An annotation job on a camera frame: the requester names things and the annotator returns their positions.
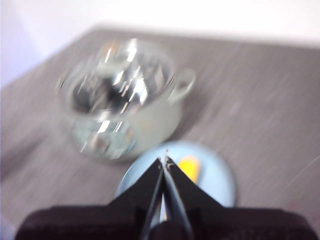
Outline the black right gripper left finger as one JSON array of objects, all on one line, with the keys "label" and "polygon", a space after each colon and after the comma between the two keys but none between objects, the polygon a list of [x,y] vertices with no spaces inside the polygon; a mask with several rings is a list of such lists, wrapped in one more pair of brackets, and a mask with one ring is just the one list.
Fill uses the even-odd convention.
[{"label": "black right gripper left finger", "polygon": [[107,205],[61,205],[29,214],[17,240],[111,240],[140,236],[161,175],[156,159],[142,176]]}]

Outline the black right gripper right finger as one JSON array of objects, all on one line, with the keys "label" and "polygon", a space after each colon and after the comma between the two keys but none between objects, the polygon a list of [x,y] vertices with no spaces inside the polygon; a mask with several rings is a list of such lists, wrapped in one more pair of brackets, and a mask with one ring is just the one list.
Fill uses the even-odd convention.
[{"label": "black right gripper right finger", "polygon": [[310,240],[301,215],[281,209],[224,207],[166,157],[162,164],[168,220],[152,229],[154,240]]}]

